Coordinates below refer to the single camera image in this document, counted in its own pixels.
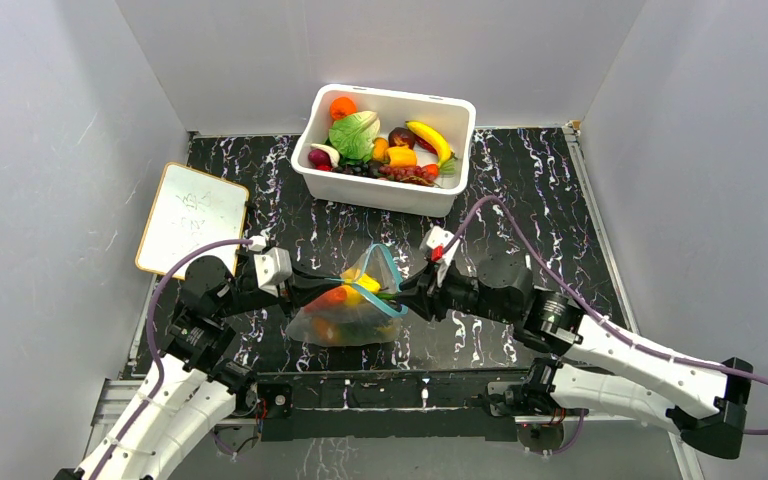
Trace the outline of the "toy red tomato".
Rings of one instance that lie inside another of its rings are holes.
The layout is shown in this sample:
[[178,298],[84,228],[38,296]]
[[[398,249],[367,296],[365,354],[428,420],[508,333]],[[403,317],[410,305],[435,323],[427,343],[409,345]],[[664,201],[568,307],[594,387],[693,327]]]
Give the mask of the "toy red tomato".
[[328,290],[327,292],[319,295],[316,299],[304,306],[303,311],[305,313],[315,313],[320,311],[329,310],[335,307],[339,307],[345,304],[348,297],[346,287],[338,286]]

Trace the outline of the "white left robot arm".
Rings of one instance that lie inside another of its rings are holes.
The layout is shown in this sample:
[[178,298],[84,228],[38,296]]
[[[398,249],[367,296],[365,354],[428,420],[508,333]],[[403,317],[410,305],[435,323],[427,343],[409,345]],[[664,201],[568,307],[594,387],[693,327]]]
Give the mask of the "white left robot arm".
[[226,320],[270,306],[296,313],[344,283],[293,265],[279,248],[246,255],[237,274],[213,255],[182,265],[175,314],[163,336],[154,329],[155,310],[148,310],[152,366],[146,378],[92,452],[57,478],[166,479],[227,417],[280,412],[273,385],[226,356],[238,335]]

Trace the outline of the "clear zip top bag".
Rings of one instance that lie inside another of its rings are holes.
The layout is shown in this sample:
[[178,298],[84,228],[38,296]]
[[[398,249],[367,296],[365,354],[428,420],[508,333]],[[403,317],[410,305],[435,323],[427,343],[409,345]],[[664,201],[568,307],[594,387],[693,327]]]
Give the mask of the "clear zip top bag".
[[[398,338],[409,309],[397,303],[403,278],[389,249],[375,243],[348,269],[351,268],[377,280],[381,291],[373,297],[357,286],[368,299],[357,306],[344,304],[313,314],[305,313],[302,307],[286,327],[291,340],[321,347],[355,347],[390,343]],[[322,274],[341,278],[343,272]]]

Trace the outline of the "toy yellow pear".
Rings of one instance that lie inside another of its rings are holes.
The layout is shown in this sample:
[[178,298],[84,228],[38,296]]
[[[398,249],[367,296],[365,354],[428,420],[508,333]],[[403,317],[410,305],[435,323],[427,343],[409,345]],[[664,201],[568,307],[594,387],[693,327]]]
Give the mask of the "toy yellow pear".
[[366,273],[361,273],[356,268],[344,271],[341,274],[341,278],[344,283],[342,289],[345,292],[344,304],[346,306],[357,306],[368,301],[366,296],[356,289],[357,286],[367,291],[373,297],[381,291],[381,284],[377,280]]

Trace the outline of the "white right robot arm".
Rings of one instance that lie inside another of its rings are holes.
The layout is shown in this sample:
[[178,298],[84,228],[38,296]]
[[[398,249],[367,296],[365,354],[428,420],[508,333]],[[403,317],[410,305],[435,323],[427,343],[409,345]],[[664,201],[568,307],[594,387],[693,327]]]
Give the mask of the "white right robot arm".
[[478,396],[493,416],[602,412],[662,428],[707,455],[738,458],[751,364],[733,357],[688,366],[675,353],[649,355],[650,342],[608,330],[533,276],[528,255],[492,254],[474,276],[439,260],[403,281],[395,300],[425,320],[456,311],[508,324],[516,341],[537,352],[520,383],[491,382]]

